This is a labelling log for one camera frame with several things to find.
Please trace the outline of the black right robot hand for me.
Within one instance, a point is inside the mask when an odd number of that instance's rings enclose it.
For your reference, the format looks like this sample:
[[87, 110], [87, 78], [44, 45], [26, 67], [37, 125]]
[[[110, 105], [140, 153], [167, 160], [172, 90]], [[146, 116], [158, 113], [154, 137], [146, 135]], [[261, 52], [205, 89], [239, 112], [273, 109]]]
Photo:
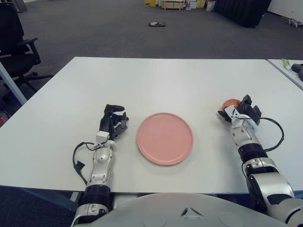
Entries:
[[218, 114], [227, 122], [235, 122], [236, 120], [248, 119], [254, 122], [253, 125], [258, 126], [261, 118], [261, 111], [258, 106], [251, 106], [252, 100], [246, 95], [241, 101], [238, 99], [229, 99], [222, 104], [222, 109], [217, 111]]

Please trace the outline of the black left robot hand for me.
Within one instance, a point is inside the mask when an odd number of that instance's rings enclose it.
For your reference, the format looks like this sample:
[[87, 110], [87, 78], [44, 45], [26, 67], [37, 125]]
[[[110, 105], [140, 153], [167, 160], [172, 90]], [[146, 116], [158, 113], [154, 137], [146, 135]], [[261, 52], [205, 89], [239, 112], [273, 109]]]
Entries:
[[123, 106], [107, 104], [100, 120], [99, 130], [108, 132], [108, 139], [114, 140], [128, 129], [126, 125], [128, 120]]

